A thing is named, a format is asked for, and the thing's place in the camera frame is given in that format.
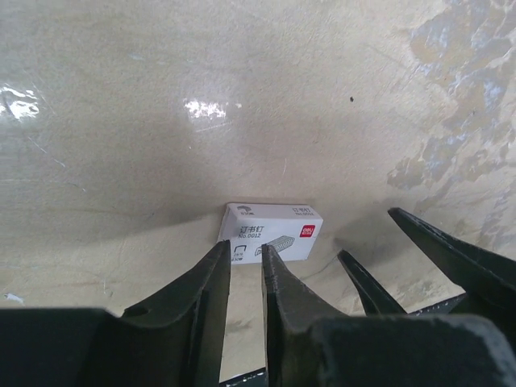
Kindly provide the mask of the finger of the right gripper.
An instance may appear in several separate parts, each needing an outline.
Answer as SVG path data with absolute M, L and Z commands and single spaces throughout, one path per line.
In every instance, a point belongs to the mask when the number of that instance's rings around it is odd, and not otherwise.
M 465 293 L 504 312 L 515 312 L 515 261 L 441 231 L 393 207 L 389 216 L 439 270 Z
M 401 305 L 349 252 L 341 250 L 338 259 L 356 287 L 366 315 L 406 314 Z

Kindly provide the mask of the small white card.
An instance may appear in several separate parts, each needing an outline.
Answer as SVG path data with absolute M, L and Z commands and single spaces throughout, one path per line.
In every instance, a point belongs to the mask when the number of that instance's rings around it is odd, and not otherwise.
M 232 264 L 258 264 L 262 246 L 275 248 L 284 261 L 306 260 L 323 218 L 305 204 L 228 203 L 218 240 L 231 243 Z

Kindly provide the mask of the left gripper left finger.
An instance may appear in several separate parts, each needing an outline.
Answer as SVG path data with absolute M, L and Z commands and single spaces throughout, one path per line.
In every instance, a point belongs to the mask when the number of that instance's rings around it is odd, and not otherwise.
M 115 316 L 102 308 L 1 311 L 4 386 L 216 386 L 231 246 Z

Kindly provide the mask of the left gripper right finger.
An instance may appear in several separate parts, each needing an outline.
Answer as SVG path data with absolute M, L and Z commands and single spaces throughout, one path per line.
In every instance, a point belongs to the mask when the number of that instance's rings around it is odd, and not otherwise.
M 459 314 L 348 316 L 262 248 L 271 386 L 512 386 L 515 355 L 495 325 Z

